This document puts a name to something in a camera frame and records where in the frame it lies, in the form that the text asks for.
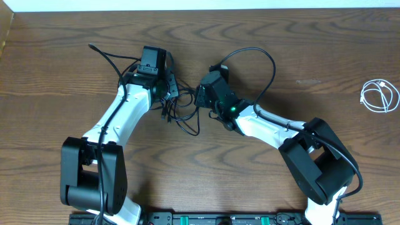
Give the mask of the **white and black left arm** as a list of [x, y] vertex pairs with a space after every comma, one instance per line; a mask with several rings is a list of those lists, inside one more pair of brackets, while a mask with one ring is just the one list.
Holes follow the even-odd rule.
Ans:
[[68, 137], [61, 148], [60, 200], [84, 211], [70, 224], [139, 224], [140, 205], [128, 195], [123, 149], [136, 124], [154, 103], [178, 93], [170, 52], [144, 46], [124, 71], [117, 95], [102, 118], [82, 137]]

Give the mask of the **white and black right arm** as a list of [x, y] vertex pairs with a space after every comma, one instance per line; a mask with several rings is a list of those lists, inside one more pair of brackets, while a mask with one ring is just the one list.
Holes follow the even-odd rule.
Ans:
[[208, 108], [228, 131], [259, 139], [277, 149], [300, 190], [307, 196], [305, 218], [310, 224], [336, 224], [339, 204], [349, 196], [359, 167], [329, 124], [315, 117], [293, 121], [239, 99], [219, 71], [201, 79], [195, 105]]

